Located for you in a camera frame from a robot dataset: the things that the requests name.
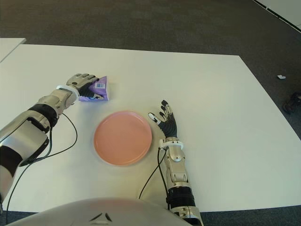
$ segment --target robotic hand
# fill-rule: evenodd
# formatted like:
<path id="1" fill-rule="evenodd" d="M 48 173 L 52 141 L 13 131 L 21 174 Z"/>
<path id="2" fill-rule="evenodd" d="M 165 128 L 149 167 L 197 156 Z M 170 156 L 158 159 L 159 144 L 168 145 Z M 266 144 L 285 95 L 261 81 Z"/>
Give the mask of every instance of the robotic hand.
<path id="1" fill-rule="evenodd" d="M 97 81 L 94 75 L 76 74 L 66 83 L 44 96 L 27 111 L 21 113 L 0 130 L 0 201 L 4 200 L 12 185 L 19 165 L 32 163 L 47 147 L 48 131 L 54 127 L 59 116 L 79 96 L 101 98 L 89 90 Z"/>
<path id="2" fill-rule="evenodd" d="M 96 99 L 100 99 L 102 98 L 101 95 L 98 95 L 89 89 L 92 83 L 94 83 L 97 80 L 99 80 L 99 78 L 96 78 L 95 75 L 76 74 L 67 81 L 67 86 L 71 86 L 77 89 L 79 95 L 82 97 L 93 97 Z"/>
<path id="3" fill-rule="evenodd" d="M 166 150 L 164 162 L 166 164 L 166 180 L 168 195 L 166 202 L 171 207 L 171 211 L 184 219 L 191 225 L 203 225 L 199 209 L 196 207 L 191 186 L 185 169 L 185 154 L 183 143 L 177 138 L 177 125 L 174 114 L 168 102 L 162 101 L 159 114 L 160 120 L 153 113 L 148 116 L 152 119 L 165 135 L 165 141 L 159 141 L 159 148 Z"/>

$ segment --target robot finger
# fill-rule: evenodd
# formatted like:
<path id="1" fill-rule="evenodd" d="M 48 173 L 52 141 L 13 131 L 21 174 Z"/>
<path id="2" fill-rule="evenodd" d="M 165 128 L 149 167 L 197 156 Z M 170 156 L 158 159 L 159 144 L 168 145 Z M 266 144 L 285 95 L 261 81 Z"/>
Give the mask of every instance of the robot finger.
<path id="1" fill-rule="evenodd" d="M 162 100 L 162 105 L 163 106 L 161 106 L 161 108 L 163 109 L 165 109 L 164 110 L 164 112 L 165 112 L 165 114 L 168 116 L 168 115 L 170 115 L 170 114 L 172 114 L 173 113 L 173 110 L 171 109 L 171 107 L 169 106 L 169 104 L 168 104 L 168 102 L 166 101 L 166 100 Z"/>
<path id="2" fill-rule="evenodd" d="M 81 74 L 83 78 L 87 77 L 89 74 Z"/>
<path id="3" fill-rule="evenodd" d="M 88 80 L 90 80 L 90 79 L 92 79 L 92 78 L 95 78 L 95 75 L 90 74 L 90 75 L 88 75 L 88 76 L 86 77 L 86 79 L 88 79 Z"/>
<path id="4" fill-rule="evenodd" d="M 163 110 L 164 114 L 167 116 L 168 113 L 167 113 L 167 111 L 166 111 L 166 108 L 165 108 L 164 106 L 161 106 L 161 109 Z"/>
<path id="5" fill-rule="evenodd" d="M 158 117 L 157 116 L 155 116 L 153 113 L 149 113 L 148 114 L 148 116 L 149 116 L 149 118 L 151 119 L 151 120 L 153 120 L 155 123 L 157 123 L 158 125 L 162 122 L 160 119 L 158 119 Z"/>
<path id="6" fill-rule="evenodd" d="M 163 118 L 164 120 L 167 119 L 167 118 L 166 118 L 166 115 L 165 115 L 163 112 L 159 112 L 159 114 L 162 116 L 162 118 Z"/>

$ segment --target wire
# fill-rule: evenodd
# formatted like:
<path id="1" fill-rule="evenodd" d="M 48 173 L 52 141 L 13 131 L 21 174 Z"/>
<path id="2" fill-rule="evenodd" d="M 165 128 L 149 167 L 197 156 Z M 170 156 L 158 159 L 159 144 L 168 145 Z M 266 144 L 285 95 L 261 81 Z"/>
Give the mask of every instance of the wire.
<path id="1" fill-rule="evenodd" d="M 51 152 L 51 149 L 52 149 L 52 127 L 50 128 L 50 131 L 49 131 L 49 150 L 48 150 L 47 154 L 46 154 L 44 157 L 37 158 L 35 161 L 33 161 L 32 163 L 30 163 L 30 164 L 23 170 L 23 172 L 22 172 L 21 175 L 19 176 L 19 178 L 18 178 L 18 180 L 17 180 L 17 182 L 16 182 L 16 184 L 15 184 L 15 186 L 14 186 L 14 188 L 13 188 L 13 190 L 12 190 L 10 196 L 9 196 L 8 206 L 7 206 L 7 208 L 6 208 L 6 224 L 8 224 L 8 208 L 9 208 L 10 200 L 11 200 L 11 198 L 12 198 L 12 195 L 13 195 L 13 193 L 14 193 L 14 191 L 15 191 L 15 188 L 16 188 L 16 186 L 17 186 L 19 180 L 21 179 L 21 177 L 22 177 L 22 175 L 25 173 L 25 171 L 26 171 L 32 164 L 34 164 L 35 162 L 41 161 L 41 160 L 43 160 L 43 159 L 46 159 L 46 158 L 49 158 L 49 157 L 54 156 L 54 155 L 56 155 L 56 154 L 62 153 L 62 152 L 64 152 L 64 151 L 67 151 L 68 149 L 72 148 L 72 147 L 76 144 L 77 138 L 78 138 L 78 134 L 77 134 L 77 130 L 76 130 L 76 128 L 75 128 L 75 125 L 74 125 L 73 122 L 68 118 L 67 115 L 65 115 L 64 113 L 63 113 L 63 115 L 69 120 L 69 122 L 70 122 L 70 123 L 72 124 L 72 126 L 74 127 L 74 130 L 75 130 L 75 133 L 76 133 L 76 138 L 75 138 L 74 143 L 73 143 L 71 146 L 69 146 L 68 148 L 66 148 L 66 149 L 64 149 L 64 150 L 62 150 L 62 151 L 60 151 L 60 152 L 58 152 L 58 153 L 49 155 L 50 152 Z"/>
<path id="2" fill-rule="evenodd" d="M 41 161 L 41 160 L 47 158 L 47 156 L 49 156 L 49 154 L 50 154 L 50 152 L 51 152 L 51 149 L 52 149 L 52 128 L 53 128 L 53 127 L 50 127 L 50 131 L 49 131 L 49 149 L 48 149 L 48 152 L 46 153 L 45 156 L 33 160 L 33 163 L 38 162 L 38 161 Z"/>
<path id="3" fill-rule="evenodd" d="M 164 155 L 163 155 L 163 157 L 162 157 L 162 159 L 161 159 L 159 165 L 160 165 L 161 162 L 163 161 L 165 155 L 166 155 L 166 151 L 165 151 L 165 153 L 164 153 Z M 142 192 L 144 191 L 144 189 L 145 189 L 147 183 L 149 182 L 150 178 L 152 177 L 152 175 L 153 175 L 153 174 L 156 172 L 156 170 L 158 169 L 159 165 L 157 165 L 157 167 L 156 167 L 156 168 L 154 169 L 154 171 L 151 173 L 150 177 L 147 179 L 145 185 L 143 186 L 143 188 L 142 188 L 142 190 L 141 190 L 141 192 L 140 192 L 139 199 L 141 198 Z"/>
<path id="4" fill-rule="evenodd" d="M 7 206 L 7 208 L 6 208 L 6 217 L 5 217 L 5 218 L 6 218 L 6 224 L 8 224 L 8 208 L 9 208 L 9 203 L 10 203 L 11 197 L 12 197 L 14 191 L 15 191 L 15 188 L 16 188 L 16 186 L 17 186 L 19 180 L 21 179 L 21 176 L 25 173 L 25 171 L 26 171 L 32 164 L 33 164 L 33 162 L 30 163 L 28 166 L 26 166 L 26 168 L 23 170 L 23 172 L 22 172 L 21 175 L 19 176 L 19 178 L 18 178 L 18 180 L 17 180 L 17 182 L 16 182 L 16 184 L 15 184 L 15 186 L 14 186 L 14 188 L 13 188 L 13 190 L 12 190 L 10 196 L 9 196 L 8 206 Z"/>
<path id="5" fill-rule="evenodd" d="M 62 152 L 64 152 L 64 151 L 67 151 L 68 149 L 72 148 L 72 147 L 76 144 L 76 142 L 77 142 L 78 134 L 77 134 L 77 130 L 76 130 L 75 125 L 74 125 L 73 122 L 68 118 L 67 115 L 65 115 L 64 113 L 63 113 L 63 115 L 69 120 L 69 122 L 72 124 L 72 126 L 73 126 L 73 128 L 74 128 L 74 130 L 75 130 L 75 133 L 76 133 L 75 141 L 74 141 L 74 143 L 73 143 L 71 146 L 67 147 L 66 149 L 64 149 L 64 150 L 62 150 L 62 151 L 60 151 L 60 152 L 57 152 L 57 153 L 55 153 L 55 154 L 51 154 L 51 155 L 47 156 L 46 158 L 49 158 L 49 157 L 51 157 L 51 156 L 55 156 L 55 155 L 60 154 L 60 153 L 62 153 Z"/>
<path id="6" fill-rule="evenodd" d="M 160 150 L 161 150 L 161 149 L 159 148 L 159 149 L 158 149 L 158 155 L 157 155 L 157 162 L 158 162 L 160 174 L 161 174 L 161 177 L 162 177 L 162 181 L 163 181 L 163 184 L 164 184 L 166 196 L 168 197 L 167 186 L 166 186 L 166 183 L 165 183 L 165 180 L 164 180 L 164 177 L 163 177 L 163 173 L 162 173 L 162 170 L 161 170 L 161 166 L 160 166 L 160 163 L 159 163 L 159 154 L 160 154 Z"/>

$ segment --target purple carton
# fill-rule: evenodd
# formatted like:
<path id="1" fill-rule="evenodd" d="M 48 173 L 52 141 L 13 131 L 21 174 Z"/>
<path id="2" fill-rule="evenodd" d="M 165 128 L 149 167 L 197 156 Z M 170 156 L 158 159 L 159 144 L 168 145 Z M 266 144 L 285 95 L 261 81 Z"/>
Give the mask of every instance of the purple carton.
<path id="1" fill-rule="evenodd" d="M 103 101 L 103 100 L 109 100 L 108 96 L 108 78 L 107 76 L 104 76 L 100 78 L 98 81 L 95 81 L 89 89 L 100 95 L 102 98 L 94 98 L 94 97 L 79 97 L 80 101 Z"/>

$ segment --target fingertip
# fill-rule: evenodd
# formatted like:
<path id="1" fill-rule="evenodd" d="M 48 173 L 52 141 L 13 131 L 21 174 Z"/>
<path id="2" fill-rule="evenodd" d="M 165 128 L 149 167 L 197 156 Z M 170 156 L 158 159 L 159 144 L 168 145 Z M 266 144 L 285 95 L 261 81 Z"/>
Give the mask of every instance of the fingertip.
<path id="1" fill-rule="evenodd" d="M 166 106 L 166 105 L 168 105 L 168 102 L 167 102 L 166 100 L 162 100 L 161 104 L 162 104 L 163 106 Z"/>

